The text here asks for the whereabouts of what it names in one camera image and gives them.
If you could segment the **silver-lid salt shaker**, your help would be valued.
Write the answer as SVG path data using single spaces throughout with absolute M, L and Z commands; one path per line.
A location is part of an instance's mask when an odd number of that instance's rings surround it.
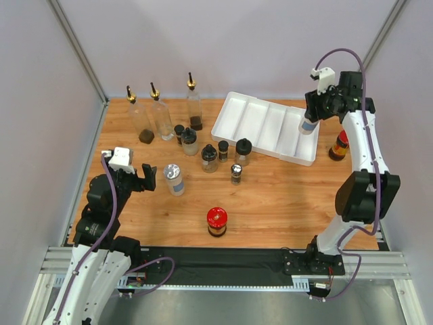
M 303 135 L 310 135 L 319 124 L 319 121 L 310 121 L 308 118 L 303 117 L 298 126 L 298 130 Z
M 164 168 L 164 178 L 173 196 L 181 196 L 185 191 L 185 184 L 179 165 L 169 164 Z

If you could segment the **small dark spice jar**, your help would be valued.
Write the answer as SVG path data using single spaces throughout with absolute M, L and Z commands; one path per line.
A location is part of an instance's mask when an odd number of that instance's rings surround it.
M 222 140 L 218 143 L 218 159 L 221 163 L 227 162 L 229 144 L 227 141 Z

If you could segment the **silver-top pepper grinder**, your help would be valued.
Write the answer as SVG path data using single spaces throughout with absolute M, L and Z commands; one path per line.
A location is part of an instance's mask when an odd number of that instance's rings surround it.
M 239 164 L 233 164 L 231 166 L 231 183 L 233 185 L 240 185 L 242 179 L 242 166 Z

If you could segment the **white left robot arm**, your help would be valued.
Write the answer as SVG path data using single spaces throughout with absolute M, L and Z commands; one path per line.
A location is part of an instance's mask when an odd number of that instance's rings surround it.
M 155 190 L 157 168 L 144 164 L 143 177 L 104 169 L 90 181 L 68 270 L 44 324 L 97 324 L 120 278 L 141 265 L 140 242 L 116 234 L 118 218 L 133 192 Z

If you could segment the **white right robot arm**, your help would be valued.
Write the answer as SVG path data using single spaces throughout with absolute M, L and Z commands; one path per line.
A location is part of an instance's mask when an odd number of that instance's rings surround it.
M 375 132 L 375 106 L 363 98 L 363 75 L 343 71 L 335 77 L 331 68 L 314 68 L 317 89 L 306 93 L 306 112 L 299 128 L 310 133 L 319 121 L 338 117 L 348 138 L 352 173 L 336 193 L 336 216 L 307 246 L 304 264 L 312 274 L 336 268 L 342 249 L 357 233 L 377 231 L 401 186 L 389 172 Z

